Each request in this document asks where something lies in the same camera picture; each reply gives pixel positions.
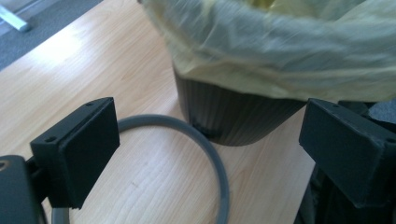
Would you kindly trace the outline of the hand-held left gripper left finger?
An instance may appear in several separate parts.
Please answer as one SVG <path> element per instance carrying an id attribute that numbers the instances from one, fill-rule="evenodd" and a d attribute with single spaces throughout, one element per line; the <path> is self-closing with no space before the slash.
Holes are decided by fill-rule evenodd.
<path id="1" fill-rule="evenodd" d="M 54 208 L 81 208 L 120 146 L 114 99 L 88 102 L 30 143 L 38 167 L 49 174 Z"/>

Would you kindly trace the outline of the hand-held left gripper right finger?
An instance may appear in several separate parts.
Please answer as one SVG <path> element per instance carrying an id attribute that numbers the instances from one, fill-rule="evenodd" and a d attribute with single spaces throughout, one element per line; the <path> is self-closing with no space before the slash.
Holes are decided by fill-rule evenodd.
<path id="1" fill-rule="evenodd" d="M 310 99 L 299 143 L 356 207 L 396 198 L 396 124 Z"/>

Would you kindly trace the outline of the dark plastic trash bin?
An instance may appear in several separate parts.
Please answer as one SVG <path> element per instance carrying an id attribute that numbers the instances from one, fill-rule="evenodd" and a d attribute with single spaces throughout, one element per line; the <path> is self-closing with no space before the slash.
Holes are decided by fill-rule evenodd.
<path id="1" fill-rule="evenodd" d="M 185 120 L 210 141 L 231 147 L 253 144 L 306 105 L 248 89 L 230 68 L 173 67 L 178 101 Z"/>

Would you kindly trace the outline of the yellow plastic trash bag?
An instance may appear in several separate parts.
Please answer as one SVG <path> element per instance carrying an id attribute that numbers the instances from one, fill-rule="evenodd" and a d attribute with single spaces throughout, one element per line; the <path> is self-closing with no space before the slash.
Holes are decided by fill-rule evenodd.
<path id="1" fill-rule="evenodd" d="M 396 0 L 140 0 L 177 73 L 272 98 L 396 98 Z"/>

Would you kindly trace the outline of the white desk frame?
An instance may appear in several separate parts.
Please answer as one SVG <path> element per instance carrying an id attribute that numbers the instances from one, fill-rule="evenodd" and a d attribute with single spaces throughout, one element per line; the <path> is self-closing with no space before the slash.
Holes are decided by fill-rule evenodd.
<path id="1" fill-rule="evenodd" d="M 0 18 L 20 32 L 30 30 L 30 24 L 0 4 Z"/>

